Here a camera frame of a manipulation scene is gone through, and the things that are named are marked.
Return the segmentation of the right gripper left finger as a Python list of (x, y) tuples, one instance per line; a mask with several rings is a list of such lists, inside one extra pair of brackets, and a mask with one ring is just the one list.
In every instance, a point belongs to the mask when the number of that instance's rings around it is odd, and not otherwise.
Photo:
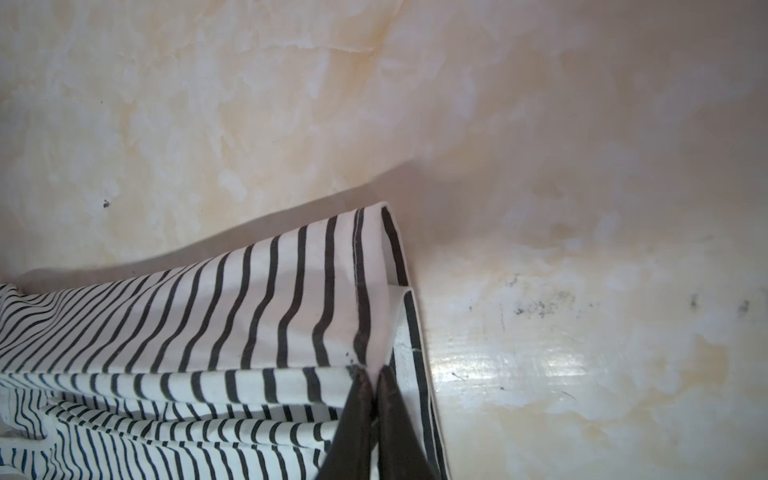
[(374, 388), (368, 373), (359, 367), (351, 370), (351, 379), (337, 430), (317, 480), (370, 478)]

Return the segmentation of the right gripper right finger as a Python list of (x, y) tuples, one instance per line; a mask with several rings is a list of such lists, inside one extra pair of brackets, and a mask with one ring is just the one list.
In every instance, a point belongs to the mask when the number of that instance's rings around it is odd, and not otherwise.
[(376, 394), (380, 478), (436, 479), (414, 432), (395, 375), (389, 366), (384, 366), (379, 373)]

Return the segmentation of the black white striped tank top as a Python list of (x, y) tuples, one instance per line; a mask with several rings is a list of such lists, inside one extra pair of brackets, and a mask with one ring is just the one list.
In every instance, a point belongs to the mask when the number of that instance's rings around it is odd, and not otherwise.
[(1, 474), (316, 479), (352, 385), (393, 371), (449, 477), (422, 328), (385, 203), (188, 266), (47, 293), (1, 287)]

